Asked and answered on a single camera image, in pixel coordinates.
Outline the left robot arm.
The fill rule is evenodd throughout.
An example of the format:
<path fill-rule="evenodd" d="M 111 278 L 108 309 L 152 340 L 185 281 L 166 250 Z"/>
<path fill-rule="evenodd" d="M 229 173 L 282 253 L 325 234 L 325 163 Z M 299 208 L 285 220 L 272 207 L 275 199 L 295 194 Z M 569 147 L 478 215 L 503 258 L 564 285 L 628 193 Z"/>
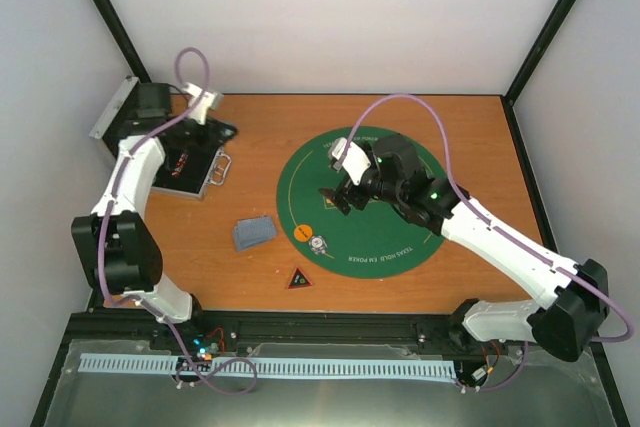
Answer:
<path fill-rule="evenodd" d="M 111 177 L 91 213 L 71 225 L 89 286 L 149 307 L 159 322 L 174 324 L 174 339 L 190 350 L 208 337 L 201 304 L 165 273 L 144 217 L 154 191 L 202 199 L 224 183 L 231 166 L 224 146 L 237 129 L 209 114 L 222 98 L 192 83 L 126 78 L 90 132 L 114 160 Z"/>

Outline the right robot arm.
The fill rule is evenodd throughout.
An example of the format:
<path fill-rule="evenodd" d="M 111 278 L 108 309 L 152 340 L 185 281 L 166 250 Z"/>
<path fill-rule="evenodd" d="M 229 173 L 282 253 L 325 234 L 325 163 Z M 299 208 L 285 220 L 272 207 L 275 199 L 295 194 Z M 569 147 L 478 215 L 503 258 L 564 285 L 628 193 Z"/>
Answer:
<path fill-rule="evenodd" d="M 451 338 L 533 342 L 565 362 L 575 362 L 609 313 L 606 269 L 548 250 L 491 214 L 465 189 L 429 174 L 414 145 L 393 134 L 374 144 L 344 137 L 328 151 L 330 166 L 344 177 L 323 188 L 343 215 L 372 200 L 391 206 L 406 223 L 473 252 L 518 284 L 527 301 L 463 302 L 453 313 Z"/>

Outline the white purple poker chip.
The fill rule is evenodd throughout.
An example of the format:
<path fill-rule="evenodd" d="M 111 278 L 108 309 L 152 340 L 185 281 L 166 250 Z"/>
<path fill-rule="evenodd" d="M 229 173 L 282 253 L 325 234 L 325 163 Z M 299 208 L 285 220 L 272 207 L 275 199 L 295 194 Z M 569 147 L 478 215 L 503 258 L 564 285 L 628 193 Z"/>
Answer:
<path fill-rule="evenodd" d="M 324 255 L 327 253 L 328 244 L 326 240 L 320 235 L 311 237 L 308 244 L 311 251 L 317 255 Z"/>

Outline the blue playing card deck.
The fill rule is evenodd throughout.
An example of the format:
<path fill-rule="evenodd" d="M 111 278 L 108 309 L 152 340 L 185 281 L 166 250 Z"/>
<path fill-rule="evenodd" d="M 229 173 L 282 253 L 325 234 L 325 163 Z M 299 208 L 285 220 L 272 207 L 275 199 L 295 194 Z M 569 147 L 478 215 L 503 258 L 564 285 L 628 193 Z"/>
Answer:
<path fill-rule="evenodd" d="M 276 235 L 277 229 L 270 216 L 240 220 L 232 230 L 234 247 L 237 252 L 269 242 Z"/>

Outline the orange small blind button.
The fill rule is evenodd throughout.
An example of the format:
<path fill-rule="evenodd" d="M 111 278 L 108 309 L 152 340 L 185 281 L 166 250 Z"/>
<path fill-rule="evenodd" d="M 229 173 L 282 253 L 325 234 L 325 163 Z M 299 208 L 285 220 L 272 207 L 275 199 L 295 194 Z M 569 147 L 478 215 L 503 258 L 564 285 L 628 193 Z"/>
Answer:
<path fill-rule="evenodd" d="M 293 230 L 293 237 L 298 242 L 308 243 L 313 238 L 314 232 L 308 224 L 297 224 Z"/>

